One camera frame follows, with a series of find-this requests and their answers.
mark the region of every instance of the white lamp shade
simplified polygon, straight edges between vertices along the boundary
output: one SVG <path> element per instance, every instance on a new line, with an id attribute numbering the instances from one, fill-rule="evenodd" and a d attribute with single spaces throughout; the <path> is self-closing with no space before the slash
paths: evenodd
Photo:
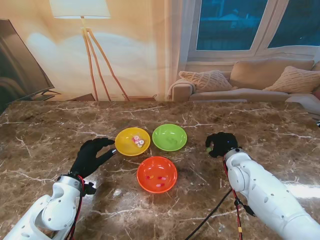
<path id="1" fill-rule="evenodd" d="M 106 0 L 50 0 L 52 14 L 58 19 L 109 19 Z"/>

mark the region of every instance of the tv screen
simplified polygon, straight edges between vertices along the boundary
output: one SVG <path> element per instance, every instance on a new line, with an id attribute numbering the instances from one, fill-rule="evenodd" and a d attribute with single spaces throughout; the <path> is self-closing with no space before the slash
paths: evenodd
<path id="1" fill-rule="evenodd" d="M 0 113 L 13 101 L 30 100 L 52 88 L 11 22 L 0 19 Z"/>

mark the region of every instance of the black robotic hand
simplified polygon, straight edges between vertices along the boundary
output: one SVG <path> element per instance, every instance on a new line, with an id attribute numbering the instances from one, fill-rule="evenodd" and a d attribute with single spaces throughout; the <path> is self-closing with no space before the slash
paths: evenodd
<path id="1" fill-rule="evenodd" d="M 97 153 L 103 147 L 112 145 L 114 143 L 115 141 L 106 137 L 86 141 L 78 152 L 78 156 L 71 167 L 70 175 L 74 177 L 80 175 L 82 178 L 88 177 L 90 174 L 96 171 L 100 165 L 104 164 L 114 155 L 115 149 L 110 149 L 100 157 L 96 157 Z"/>
<path id="2" fill-rule="evenodd" d="M 219 132 L 212 134 L 206 138 L 205 146 L 209 148 L 211 142 L 213 143 L 213 150 L 209 152 L 209 155 L 213 158 L 223 157 L 230 150 L 238 148 L 237 139 L 232 133 Z"/>

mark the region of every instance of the window pane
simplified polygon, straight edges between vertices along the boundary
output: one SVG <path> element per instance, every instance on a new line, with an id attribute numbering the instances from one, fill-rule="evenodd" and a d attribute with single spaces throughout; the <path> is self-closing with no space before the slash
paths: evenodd
<path id="1" fill-rule="evenodd" d="M 268 0 L 202 0 L 197 50 L 249 50 Z"/>
<path id="2" fill-rule="evenodd" d="M 290 0 L 279 27 L 269 45 L 320 45 L 320 1 Z"/>

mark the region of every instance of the wooden tripod lamp leg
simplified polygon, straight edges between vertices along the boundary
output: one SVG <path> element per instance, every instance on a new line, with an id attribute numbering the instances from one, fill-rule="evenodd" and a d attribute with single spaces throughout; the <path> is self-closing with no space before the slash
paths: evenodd
<path id="1" fill-rule="evenodd" d="M 88 29 L 89 29 L 89 28 L 84 29 L 84 36 L 85 36 L 87 42 L 88 42 L 89 45 L 90 45 L 91 52 L 92 52 L 92 55 L 93 55 L 93 57 L 94 57 L 95 65 L 96 65 L 96 68 L 97 68 L 97 70 L 98 70 L 99 77 L 100 77 L 100 80 L 101 80 L 101 82 L 102 82 L 104 91 L 105 91 L 106 95 L 108 96 L 109 102 L 111 102 L 111 98 L 110 98 L 110 96 L 109 96 L 109 93 L 108 93 L 108 90 L 107 90 L 105 81 L 104 81 L 104 79 L 103 79 L 103 77 L 102 77 L 102 74 L 101 74 L 101 71 L 100 71 L 100 66 L 99 66 L 99 62 L 98 62 L 98 58 L 97 58 L 97 55 L 96 55 L 94 46 L 92 45 L 92 42 L 91 42 L 91 40 L 90 40 L 90 38 L 89 38 L 89 36 L 88 36 L 88 33 L 87 33 Z"/>
<path id="2" fill-rule="evenodd" d="M 89 60 L 89 68 L 90 68 L 90 76 L 91 76 L 91 80 L 92 80 L 92 85 L 93 85 L 93 91 L 94 91 L 94 95 L 95 95 L 95 100 L 99 101 L 98 99 L 98 94 L 97 94 L 97 89 L 96 89 L 96 83 L 95 83 L 95 78 L 94 78 L 94 72 L 92 69 L 92 62 L 91 62 L 91 55 L 90 55 L 90 50 L 89 50 L 89 46 L 88 46 L 88 42 L 87 42 L 87 38 L 86 38 L 86 34 L 85 34 L 85 29 L 82 29 L 82 37 L 85 43 L 85 49 L 86 49 L 86 54 L 88 55 L 88 60 Z"/>
<path id="3" fill-rule="evenodd" d="M 111 67 L 111 65 L 110 65 L 110 62 L 108 61 L 107 56 L 105 55 L 102 47 L 100 46 L 100 44 L 98 43 L 97 39 L 95 38 L 93 32 L 91 31 L 91 29 L 88 29 L 88 32 L 89 32 L 91 38 L 93 39 L 94 43 L 96 44 L 96 46 L 97 46 L 98 49 L 100 50 L 100 52 L 101 52 L 101 54 L 102 54 L 102 56 L 103 56 L 106 64 L 108 65 L 108 68 L 109 68 L 109 70 L 110 70 L 110 73 L 111 73 L 112 77 L 114 78 L 114 80 L 115 80 L 116 83 L 118 84 L 119 88 L 120 88 L 121 91 L 123 92 L 123 95 L 125 96 L 126 100 L 127 100 L 127 101 L 130 101 L 130 99 L 128 98 L 125 90 L 123 89 L 123 87 L 121 86 L 119 80 L 118 80 L 117 77 L 115 76 L 115 73 L 114 73 L 114 71 L 113 71 L 113 69 L 112 69 L 112 67 Z"/>

